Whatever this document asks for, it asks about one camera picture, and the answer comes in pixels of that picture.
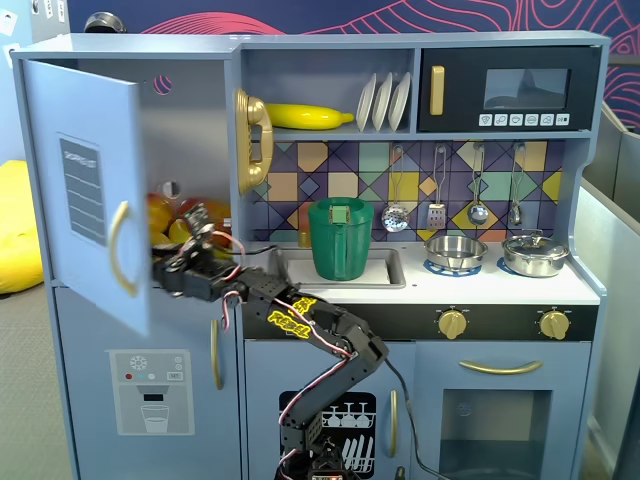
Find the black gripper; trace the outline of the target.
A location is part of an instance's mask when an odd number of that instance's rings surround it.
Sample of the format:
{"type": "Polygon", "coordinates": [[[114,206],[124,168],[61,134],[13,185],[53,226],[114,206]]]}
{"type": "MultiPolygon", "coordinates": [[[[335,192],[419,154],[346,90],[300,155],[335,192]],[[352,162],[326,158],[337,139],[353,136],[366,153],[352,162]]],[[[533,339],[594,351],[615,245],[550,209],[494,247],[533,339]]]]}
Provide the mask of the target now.
{"type": "Polygon", "coordinates": [[[235,292],[245,300],[245,287],[236,280],[226,280],[238,266],[228,259],[216,258],[210,253],[197,253],[193,248],[213,250],[215,224],[209,218],[205,204],[195,204],[184,214],[190,237],[184,244],[158,244],[151,246],[152,272],[157,273],[157,284],[174,296],[191,297],[215,302],[225,294],[235,292]]]}

